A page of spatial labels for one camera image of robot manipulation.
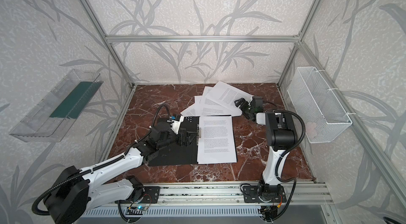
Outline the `blue and black file folder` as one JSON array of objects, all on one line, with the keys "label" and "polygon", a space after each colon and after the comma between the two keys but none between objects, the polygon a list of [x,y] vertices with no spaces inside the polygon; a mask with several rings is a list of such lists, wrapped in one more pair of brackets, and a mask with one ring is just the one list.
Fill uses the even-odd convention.
[{"label": "blue and black file folder", "polygon": [[[159,118],[158,122],[167,122],[169,118]],[[199,128],[199,118],[196,116],[184,117],[180,126],[180,131],[197,131]],[[159,151],[159,155],[149,162],[150,166],[186,165],[198,164],[197,162],[198,144],[195,140],[189,146],[179,146],[177,143]]]}]

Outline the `white printed paper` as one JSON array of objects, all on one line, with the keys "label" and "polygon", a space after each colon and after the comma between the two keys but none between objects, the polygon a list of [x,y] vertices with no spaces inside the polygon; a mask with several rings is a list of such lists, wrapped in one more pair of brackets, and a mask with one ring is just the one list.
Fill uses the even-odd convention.
[{"label": "white printed paper", "polygon": [[242,111],[235,105],[234,101],[243,98],[250,102],[253,95],[219,81],[205,97],[230,110],[233,116],[241,116]]},{"label": "white printed paper", "polygon": [[223,116],[231,115],[233,117],[240,116],[240,112],[229,110],[228,108],[208,99],[206,96],[211,91],[212,87],[205,86],[203,95],[197,103],[198,116]]},{"label": "white printed paper", "polygon": [[237,162],[231,116],[202,116],[199,127],[202,128],[202,138],[198,144],[198,164]]}]

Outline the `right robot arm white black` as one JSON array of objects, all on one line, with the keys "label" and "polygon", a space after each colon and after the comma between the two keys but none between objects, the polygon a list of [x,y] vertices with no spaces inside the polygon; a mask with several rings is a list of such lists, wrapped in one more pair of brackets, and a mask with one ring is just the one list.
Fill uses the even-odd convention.
[{"label": "right robot arm white black", "polygon": [[270,153],[260,181],[262,188],[277,186],[293,180],[292,178],[283,180],[281,173],[285,157],[303,139],[303,135],[298,136],[296,132],[294,118],[304,125],[298,114],[291,111],[265,111],[264,103],[263,98],[259,96],[252,97],[250,101],[244,98],[234,101],[234,105],[242,111],[242,115],[246,119],[265,126],[265,136]]}]

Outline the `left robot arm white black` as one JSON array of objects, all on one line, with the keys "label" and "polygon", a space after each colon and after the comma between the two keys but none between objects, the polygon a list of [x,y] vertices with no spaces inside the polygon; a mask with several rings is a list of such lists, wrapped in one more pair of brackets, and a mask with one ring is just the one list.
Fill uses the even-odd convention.
[{"label": "left robot arm white black", "polygon": [[135,176],[114,183],[109,180],[151,162],[169,146],[188,147],[198,135],[198,117],[185,117],[183,121],[171,117],[158,122],[144,138],[122,154],[90,167],[66,168],[40,198],[46,207],[45,213],[56,224],[72,224],[85,212],[104,204],[142,199],[145,189]]}]

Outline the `white paper under centre stack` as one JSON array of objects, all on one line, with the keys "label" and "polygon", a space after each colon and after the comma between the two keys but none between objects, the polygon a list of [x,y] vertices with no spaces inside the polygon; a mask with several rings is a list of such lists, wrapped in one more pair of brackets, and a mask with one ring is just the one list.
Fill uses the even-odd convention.
[{"label": "white paper under centre stack", "polygon": [[205,116],[203,112],[204,101],[205,101],[204,96],[195,96],[195,102],[191,106],[183,110],[181,112],[181,115],[184,117]]}]

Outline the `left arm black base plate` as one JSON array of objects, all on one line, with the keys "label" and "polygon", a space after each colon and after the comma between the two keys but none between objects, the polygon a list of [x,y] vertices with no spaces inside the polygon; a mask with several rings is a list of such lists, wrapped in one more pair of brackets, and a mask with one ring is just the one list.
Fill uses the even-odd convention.
[{"label": "left arm black base plate", "polygon": [[128,201],[134,204],[157,204],[160,187],[143,187],[142,189],[135,189],[128,198]]}]

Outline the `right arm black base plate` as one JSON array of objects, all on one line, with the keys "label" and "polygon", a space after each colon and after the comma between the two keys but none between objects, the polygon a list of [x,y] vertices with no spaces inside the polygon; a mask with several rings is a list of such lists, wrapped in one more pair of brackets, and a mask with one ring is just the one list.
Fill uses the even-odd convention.
[{"label": "right arm black base plate", "polygon": [[245,203],[286,203],[287,197],[281,184],[269,185],[259,182],[257,185],[243,183],[240,191]]}]

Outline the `aluminium front rail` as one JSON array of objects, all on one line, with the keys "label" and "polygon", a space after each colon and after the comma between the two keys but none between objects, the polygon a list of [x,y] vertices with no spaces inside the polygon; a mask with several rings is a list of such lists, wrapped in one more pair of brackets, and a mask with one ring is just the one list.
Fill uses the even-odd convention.
[{"label": "aluminium front rail", "polygon": [[[243,181],[146,183],[160,187],[158,202],[152,206],[242,206],[245,204],[240,186]],[[332,205],[332,196],[324,183],[300,180],[290,201],[293,205]]]}]

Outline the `aluminium cage frame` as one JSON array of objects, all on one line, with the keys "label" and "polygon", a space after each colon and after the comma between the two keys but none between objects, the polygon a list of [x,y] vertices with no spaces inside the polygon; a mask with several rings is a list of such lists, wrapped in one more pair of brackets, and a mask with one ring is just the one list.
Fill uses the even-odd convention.
[{"label": "aluminium cage frame", "polygon": [[356,135],[358,141],[364,148],[364,152],[369,156],[375,167],[379,170],[388,187],[392,190],[397,200],[406,205],[406,181],[395,168],[388,156],[379,147],[377,141],[373,138],[372,134],[368,131],[365,124],[361,121],[358,115],[355,113],[354,108],[345,99],[344,94],[337,88],[337,85],[333,82],[332,78],[325,71],[323,65],[315,57],[314,53],[310,50],[309,46],[305,43],[304,38],[310,28],[312,21],[314,20],[317,11],[320,9],[323,0],[314,0],[309,14],[305,19],[304,26],[296,36],[108,36],[102,28],[100,21],[91,7],[88,0],[78,0],[82,6],[84,12],[88,16],[90,22],[95,28],[100,40],[101,45],[108,51],[110,57],[114,60],[119,67],[121,73],[126,77],[126,80],[130,86],[134,83],[130,78],[128,71],[124,68],[123,62],[120,60],[116,52],[114,51],[109,40],[113,42],[151,42],[151,43],[164,43],[164,42],[254,42],[254,43],[294,43],[294,49],[288,59],[288,62],[283,70],[280,80],[283,80],[287,74],[287,70],[291,66],[294,57],[298,51],[301,51],[308,63],[317,68],[322,78],[326,83],[334,88],[335,95],[338,101],[342,104],[343,108],[347,112],[351,112],[351,118],[353,120],[352,130]]}]

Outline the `clear plastic wall tray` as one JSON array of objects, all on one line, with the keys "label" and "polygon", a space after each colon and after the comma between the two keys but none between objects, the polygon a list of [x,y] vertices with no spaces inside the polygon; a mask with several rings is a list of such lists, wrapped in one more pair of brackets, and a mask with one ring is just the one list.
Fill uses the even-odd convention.
[{"label": "clear plastic wall tray", "polygon": [[60,142],[102,84],[100,73],[70,70],[9,134],[24,142]]}]

